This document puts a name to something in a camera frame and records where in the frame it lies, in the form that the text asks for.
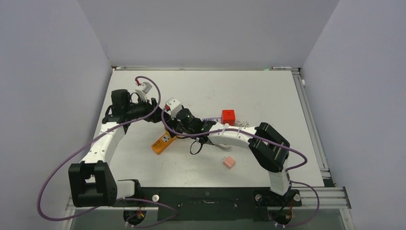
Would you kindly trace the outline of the purple power strip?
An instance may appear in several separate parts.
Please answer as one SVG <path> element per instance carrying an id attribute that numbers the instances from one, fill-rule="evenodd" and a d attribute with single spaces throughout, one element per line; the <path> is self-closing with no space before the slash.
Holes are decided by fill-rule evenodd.
<path id="1" fill-rule="evenodd" d="M 202 118 L 202 121 L 214 121 L 214 122 L 220 123 L 220 122 L 221 122 L 221 118 L 220 118 L 220 117 Z"/>

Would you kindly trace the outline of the red cube plug adapter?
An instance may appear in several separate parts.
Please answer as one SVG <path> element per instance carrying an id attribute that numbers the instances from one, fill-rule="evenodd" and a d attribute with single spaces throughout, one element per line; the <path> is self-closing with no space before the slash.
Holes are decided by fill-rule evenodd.
<path id="1" fill-rule="evenodd" d="M 236 121 L 235 111 L 233 109 L 226 109 L 223 110 L 221 113 L 220 123 L 225 125 L 229 124 L 230 126 L 234 126 Z"/>

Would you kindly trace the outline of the pink cube plug adapter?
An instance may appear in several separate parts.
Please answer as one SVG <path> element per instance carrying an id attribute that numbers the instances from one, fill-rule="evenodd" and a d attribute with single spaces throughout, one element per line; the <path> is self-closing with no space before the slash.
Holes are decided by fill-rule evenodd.
<path id="1" fill-rule="evenodd" d="M 225 158 L 223 159 L 223 165 L 224 165 L 227 169 L 231 169 L 231 168 L 235 165 L 235 163 L 236 163 L 236 161 L 235 161 L 232 157 L 230 157 L 230 156 L 225 157 Z"/>

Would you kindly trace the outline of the orange power strip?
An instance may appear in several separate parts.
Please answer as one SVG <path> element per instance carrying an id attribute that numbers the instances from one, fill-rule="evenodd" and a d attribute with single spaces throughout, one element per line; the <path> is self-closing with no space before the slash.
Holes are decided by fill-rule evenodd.
<path id="1" fill-rule="evenodd" d="M 159 139 L 157 139 L 151 148 L 157 155 L 161 154 L 172 142 L 177 139 L 176 136 L 171 136 L 168 131 L 166 131 Z"/>

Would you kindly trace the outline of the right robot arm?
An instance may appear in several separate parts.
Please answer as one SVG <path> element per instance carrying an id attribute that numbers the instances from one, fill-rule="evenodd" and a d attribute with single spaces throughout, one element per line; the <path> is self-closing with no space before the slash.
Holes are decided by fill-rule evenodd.
<path id="1" fill-rule="evenodd" d="M 203 121 L 191 114 L 188 108 L 165 116 L 168 126 L 200 144 L 229 145 L 248 149 L 259 165 L 269 172 L 271 200 L 283 205 L 290 198 L 290 178 L 286 171 L 290 143 L 271 125 L 237 127 L 215 121 Z"/>

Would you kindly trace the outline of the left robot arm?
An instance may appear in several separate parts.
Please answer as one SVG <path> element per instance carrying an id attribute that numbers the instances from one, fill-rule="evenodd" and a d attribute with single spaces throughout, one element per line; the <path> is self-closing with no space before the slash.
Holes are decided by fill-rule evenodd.
<path id="1" fill-rule="evenodd" d="M 68 169 L 72 201 L 75 207 L 114 206 L 124 199 L 129 205 L 142 202 L 143 193 L 136 179 L 116 180 L 109 163 L 132 122 L 145 120 L 158 122 L 157 114 L 160 99 L 148 99 L 137 92 L 133 102 L 128 90 L 114 90 L 112 103 L 102 119 L 100 134 L 91 145 L 89 152 L 78 163 Z"/>

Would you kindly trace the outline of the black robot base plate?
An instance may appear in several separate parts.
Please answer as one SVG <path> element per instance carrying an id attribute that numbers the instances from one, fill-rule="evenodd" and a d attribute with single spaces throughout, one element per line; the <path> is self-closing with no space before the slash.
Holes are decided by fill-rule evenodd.
<path id="1" fill-rule="evenodd" d="M 302 206 L 298 190 L 279 196 L 266 187 L 142 187 L 136 197 L 151 200 L 154 195 L 166 205 L 158 208 L 159 220 L 174 214 L 171 207 L 179 213 L 177 221 L 268 221 Z"/>

